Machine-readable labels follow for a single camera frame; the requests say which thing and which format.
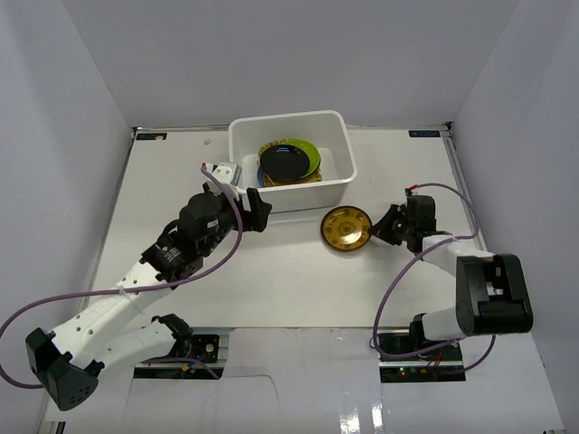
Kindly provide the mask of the yellow patterned plate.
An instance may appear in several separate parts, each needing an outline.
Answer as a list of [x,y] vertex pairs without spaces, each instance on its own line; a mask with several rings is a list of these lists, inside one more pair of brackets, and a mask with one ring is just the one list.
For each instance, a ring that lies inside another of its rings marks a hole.
[[328,211],[320,223],[322,240],[332,249],[347,252],[363,248],[371,235],[372,221],[362,209],[342,205]]

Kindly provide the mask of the blue plate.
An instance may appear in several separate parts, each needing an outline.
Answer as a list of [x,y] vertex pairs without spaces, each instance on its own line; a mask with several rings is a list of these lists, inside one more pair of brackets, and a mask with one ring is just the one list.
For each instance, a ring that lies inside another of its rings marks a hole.
[[258,171],[257,171],[257,181],[258,181],[258,185],[260,188],[266,187],[265,173],[263,171],[263,168],[260,165],[258,166]]

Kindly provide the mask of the black glossy bowl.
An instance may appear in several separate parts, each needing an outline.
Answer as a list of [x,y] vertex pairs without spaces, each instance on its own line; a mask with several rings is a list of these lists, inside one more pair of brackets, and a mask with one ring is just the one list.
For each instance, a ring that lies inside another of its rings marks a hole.
[[307,154],[293,145],[276,145],[260,156],[264,173],[272,180],[289,182],[303,177],[310,168]]

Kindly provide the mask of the fan-shaped bamboo woven tray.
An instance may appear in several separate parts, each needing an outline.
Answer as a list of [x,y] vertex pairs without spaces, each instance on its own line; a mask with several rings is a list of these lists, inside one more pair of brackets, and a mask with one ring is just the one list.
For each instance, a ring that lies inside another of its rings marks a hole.
[[[274,141],[272,141],[268,144],[265,144],[260,148],[260,150],[258,151],[258,165],[260,165],[260,156],[261,156],[262,152],[264,150],[268,149]],[[291,184],[313,183],[313,182],[319,182],[321,180],[322,180],[322,175],[320,174],[319,167],[318,167],[318,170],[316,172],[314,172],[311,176],[304,178],[304,179],[301,179],[301,180],[297,180],[297,181],[278,182],[278,181],[272,180],[268,175],[265,174],[266,187],[283,186],[283,185],[291,185]]]

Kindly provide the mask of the lime green plate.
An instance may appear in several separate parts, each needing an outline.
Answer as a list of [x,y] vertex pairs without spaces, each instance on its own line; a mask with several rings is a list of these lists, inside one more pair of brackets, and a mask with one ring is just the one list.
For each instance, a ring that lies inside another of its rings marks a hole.
[[280,139],[280,140],[274,141],[271,144],[271,146],[276,146],[276,145],[293,145],[293,146],[301,149],[302,151],[304,151],[307,154],[309,161],[310,161],[310,168],[309,168],[308,172],[298,180],[307,178],[318,170],[318,167],[321,163],[321,155],[320,155],[318,149],[312,143],[308,142],[307,140],[300,139],[300,138],[286,138],[286,139]]

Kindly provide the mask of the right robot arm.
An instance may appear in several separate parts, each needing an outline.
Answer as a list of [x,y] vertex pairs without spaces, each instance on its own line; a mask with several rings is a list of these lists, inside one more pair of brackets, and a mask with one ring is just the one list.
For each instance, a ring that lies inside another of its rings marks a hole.
[[[372,346],[384,358],[430,360],[442,347],[479,335],[514,335],[531,331],[534,314],[521,261],[514,254],[474,249],[461,237],[439,231],[431,196],[408,193],[406,203],[392,205],[368,233],[390,245],[406,248],[414,258],[386,290],[376,312]],[[388,352],[378,334],[385,302],[402,277],[424,260],[454,278],[451,307],[417,314],[408,334]]]

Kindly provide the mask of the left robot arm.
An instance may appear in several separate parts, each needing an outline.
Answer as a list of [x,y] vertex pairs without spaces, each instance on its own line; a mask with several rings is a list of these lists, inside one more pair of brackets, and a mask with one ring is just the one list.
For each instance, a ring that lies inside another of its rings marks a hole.
[[194,331],[175,314],[155,316],[149,325],[126,335],[119,331],[197,273],[231,231],[266,229],[271,205],[255,188],[247,190],[246,198],[248,210],[242,200],[229,200],[210,189],[194,195],[111,295],[100,297],[50,332],[36,328],[26,337],[31,370],[59,410],[85,402],[103,371],[149,359],[180,361],[190,356]]

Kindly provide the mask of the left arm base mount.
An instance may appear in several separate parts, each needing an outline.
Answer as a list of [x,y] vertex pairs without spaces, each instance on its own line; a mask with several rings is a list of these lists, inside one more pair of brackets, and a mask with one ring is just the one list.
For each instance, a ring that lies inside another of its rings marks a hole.
[[227,335],[195,335],[188,358],[200,363],[145,363],[134,369],[133,378],[141,380],[219,380],[228,356]]

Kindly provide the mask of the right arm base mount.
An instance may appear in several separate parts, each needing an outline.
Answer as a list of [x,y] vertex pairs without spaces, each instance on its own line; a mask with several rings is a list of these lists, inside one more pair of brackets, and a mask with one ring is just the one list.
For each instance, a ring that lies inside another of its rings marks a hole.
[[[377,342],[379,348],[389,354],[415,351],[406,330],[379,333]],[[458,344],[403,359],[386,358],[381,354],[378,357],[381,384],[466,381],[462,351]]]

